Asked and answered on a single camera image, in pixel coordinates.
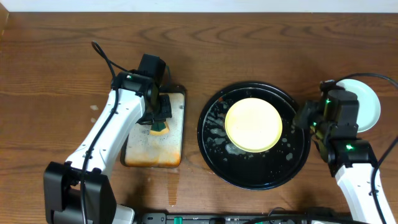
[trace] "white plate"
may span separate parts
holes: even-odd
[[[356,120],[358,132],[371,129],[379,120],[381,112],[380,101],[376,93],[367,84],[358,80],[345,79],[338,82],[337,85],[358,96],[359,111]]]

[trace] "robotic arm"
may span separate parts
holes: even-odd
[[[138,70],[119,73],[112,81],[106,106],[86,139],[64,164],[48,165],[44,172],[47,223],[82,223],[81,192],[72,186],[80,181],[86,152],[113,110],[117,91],[117,110],[95,143],[85,167],[86,211],[88,223],[132,223],[134,211],[116,204],[109,178],[116,157],[136,123],[154,124],[171,118],[169,96],[159,95],[165,66],[159,57],[145,54]]]
[[[373,199],[373,194],[377,194],[386,222],[396,223],[381,186],[379,171],[375,178],[376,191],[371,189],[377,159],[370,143],[356,137],[357,96],[336,86],[334,81],[321,83],[320,89],[321,100],[307,101],[297,113],[295,124],[311,129],[318,139],[317,149],[342,189],[353,220],[382,223]]]

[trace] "wood grain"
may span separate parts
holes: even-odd
[[[397,37],[395,14],[12,13],[0,43],[0,220],[45,223],[44,169],[63,162],[100,115],[111,74],[91,40],[126,68],[137,68],[143,53],[160,56],[187,89],[181,165],[117,163],[111,184],[118,203],[141,212],[267,213],[276,206],[348,212],[314,147],[298,175],[276,189],[248,191],[222,181],[199,152],[198,118],[208,99],[234,82],[269,82],[303,102],[318,98],[319,81],[350,73],[398,80]],[[362,80],[381,101],[379,122],[361,134],[380,157],[398,132],[398,94],[384,80]],[[393,151],[381,173],[396,217],[397,171]]]

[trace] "pale yellow plate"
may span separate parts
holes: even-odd
[[[231,142],[240,149],[264,152],[278,142],[282,134],[282,119],[270,103],[246,98],[228,110],[225,130]]]

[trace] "white round object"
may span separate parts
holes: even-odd
[[[248,152],[263,152],[282,134],[282,119],[268,102],[246,98],[236,102],[225,117],[225,130],[233,144]]]
[[[359,111],[356,119],[358,132],[371,129],[379,120],[381,112],[380,101],[376,93],[367,84],[358,80],[344,79],[337,85],[358,96]]]

